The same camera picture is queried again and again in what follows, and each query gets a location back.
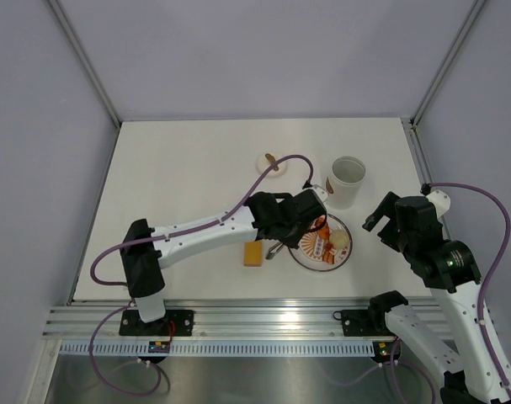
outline white cup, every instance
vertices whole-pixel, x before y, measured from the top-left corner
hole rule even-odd
[[[350,208],[365,178],[365,165],[356,157],[345,156],[332,163],[326,178],[328,206],[342,210]]]

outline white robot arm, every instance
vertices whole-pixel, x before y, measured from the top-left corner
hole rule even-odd
[[[371,318],[378,318],[379,327],[397,335],[418,356],[438,385],[443,386],[444,404],[511,402],[511,365],[486,307],[484,320],[477,319],[481,275],[475,259],[465,244],[442,237],[442,225],[437,219],[449,208],[450,198],[442,191],[406,198],[389,193],[367,218],[364,228],[371,231],[383,215],[389,217],[379,237],[402,253],[413,272],[430,288],[448,321],[459,354],[416,316],[406,299],[400,296],[396,300],[392,294],[397,292],[372,299],[369,310],[382,308],[383,312],[373,313]],[[487,329],[509,385],[504,385],[499,377],[481,325]]]
[[[128,290],[136,301],[140,318],[143,322],[154,322],[166,314],[162,269],[203,251],[237,242],[269,239],[297,248],[307,232],[318,230],[311,229],[311,224],[326,215],[323,205],[326,198],[327,192],[317,186],[295,196],[258,192],[234,215],[225,212],[182,225],[156,228],[149,227],[146,219],[134,221],[124,242],[148,237],[159,239],[120,250]]]

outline white table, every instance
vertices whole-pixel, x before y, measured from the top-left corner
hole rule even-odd
[[[232,207],[258,177],[255,163],[265,152],[306,155],[319,184],[337,157],[350,155],[365,163],[367,175],[355,205],[329,210],[352,233],[350,259],[335,271],[319,274],[302,268],[284,249],[262,267],[246,268],[243,244],[230,245],[163,271],[168,299],[348,298],[388,290],[429,295],[400,254],[384,246],[375,231],[361,228],[388,191],[418,194],[420,182],[401,121],[353,118],[124,123],[74,300],[128,299],[125,288],[100,286],[90,279],[94,258],[122,242],[134,220],[147,218],[149,226],[164,226]],[[307,173],[304,162],[289,161],[284,176],[265,179],[259,189],[296,194]],[[265,242],[264,251],[272,244]],[[97,274],[125,280],[120,255],[106,257]]]

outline white wall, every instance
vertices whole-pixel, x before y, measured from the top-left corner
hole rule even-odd
[[[45,5],[0,0],[0,404],[67,301],[114,139]]]
[[[122,120],[411,116],[472,0],[62,0]]]
[[[487,6],[419,135],[435,180],[483,187],[511,215],[511,0]],[[503,218],[482,196],[449,193],[452,236],[471,247],[485,274],[503,238]],[[511,240],[487,298],[511,360]]]

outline yellow sponge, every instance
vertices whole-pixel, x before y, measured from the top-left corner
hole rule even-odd
[[[244,243],[244,267],[260,267],[263,265],[263,242]]]

